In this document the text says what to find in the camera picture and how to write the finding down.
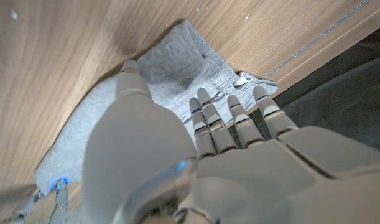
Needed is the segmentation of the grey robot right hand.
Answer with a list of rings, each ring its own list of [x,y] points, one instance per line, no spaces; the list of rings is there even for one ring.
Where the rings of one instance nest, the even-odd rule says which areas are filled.
[[[66,223],[68,211],[68,179],[58,179],[55,184],[55,207],[49,218],[48,224]],[[27,196],[27,198],[13,211],[10,218],[5,223],[24,224],[26,217],[30,214],[35,204],[43,199],[45,195],[38,187]]]

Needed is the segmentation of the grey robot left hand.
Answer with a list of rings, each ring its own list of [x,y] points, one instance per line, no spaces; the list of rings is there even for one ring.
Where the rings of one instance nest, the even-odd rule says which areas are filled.
[[[231,96],[238,147],[204,89],[190,102],[192,140],[152,101],[139,64],[126,61],[85,149],[90,222],[380,223],[380,151],[299,128],[263,88],[253,94],[270,140]]]

